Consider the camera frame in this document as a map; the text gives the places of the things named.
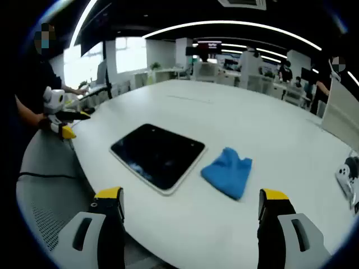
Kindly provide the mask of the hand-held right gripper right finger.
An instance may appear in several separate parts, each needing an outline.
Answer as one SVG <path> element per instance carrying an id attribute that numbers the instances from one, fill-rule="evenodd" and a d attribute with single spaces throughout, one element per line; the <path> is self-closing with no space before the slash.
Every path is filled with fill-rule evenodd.
<path id="1" fill-rule="evenodd" d="M 260 190 L 258 221 L 258 268 L 322 268 L 330 259 L 322 232 L 283 192 Z"/>

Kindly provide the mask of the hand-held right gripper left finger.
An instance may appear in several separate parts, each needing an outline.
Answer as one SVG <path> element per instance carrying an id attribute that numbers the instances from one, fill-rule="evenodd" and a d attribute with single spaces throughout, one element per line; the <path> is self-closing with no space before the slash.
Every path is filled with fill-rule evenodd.
<path id="1" fill-rule="evenodd" d="M 124 220 L 123 188 L 99 191 L 59 232 L 54 262 L 58 268 L 125 268 Z"/>

